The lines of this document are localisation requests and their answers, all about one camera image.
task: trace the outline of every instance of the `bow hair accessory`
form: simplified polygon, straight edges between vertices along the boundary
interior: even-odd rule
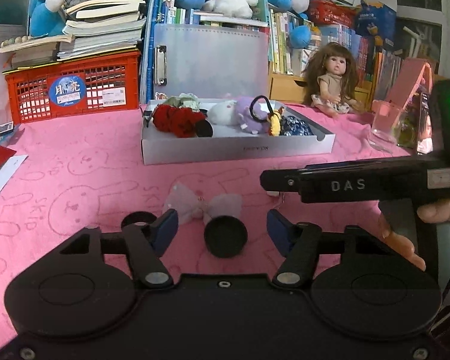
[[[177,211],[179,225],[185,225],[193,219],[203,219],[206,225],[211,219],[221,215],[239,219],[242,211],[242,196],[235,193],[223,193],[207,202],[185,185],[177,183],[165,199],[163,212],[170,208]]]

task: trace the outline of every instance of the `transparent cup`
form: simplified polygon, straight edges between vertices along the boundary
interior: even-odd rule
[[[401,131],[403,109],[393,103],[376,100],[373,110],[375,117],[368,142],[373,148],[392,154]]]

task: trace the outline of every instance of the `table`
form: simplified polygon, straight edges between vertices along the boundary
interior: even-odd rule
[[[22,125],[11,146],[28,154],[0,195],[0,347],[15,336],[3,304],[13,277],[86,225],[118,231],[132,211],[162,212],[178,181],[205,199],[220,193],[243,196],[242,221],[248,243],[233,259],[211,256],[203,240],[203,222],[181,226],[162,257],[174,279],[182,272],[200,274],[263,273],[273,275],[283,261],[269,239],[265,219],[277,198],[260,187],[265,169],[389,156],[367,142],[369,124],[356,115],[337,120],[304,107],[292,107],[336,134],[331,154],[287,158],[144,166],[140,151],[138,110],[72,116]],[[396,148],[394,156],[407,153]],[[305,205],[287,195],[280,212],[290,221],[316,223],[324,231],[343,231],[355,224],[375,234],[377,202]],[[127,270],[125,256],[105,256]],[[317,273],[338,263],[322,256]]]

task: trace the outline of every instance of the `red plastic crate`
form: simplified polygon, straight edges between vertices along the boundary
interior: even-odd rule
[[[307,13],[308,19],[315,25],[342,24],[348,28],[354,27],[355,10],[341,7],[330,0],[310,1]]]
[[[13,122],[137,109],[139,55],[122,52],[6,75]]]

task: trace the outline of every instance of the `barcode label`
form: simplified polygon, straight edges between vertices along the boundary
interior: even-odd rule
[[[102,91],[102,101],[104,107],[111,107],[114,105],[127,104],[125,97],[125,88],[108,88]]]

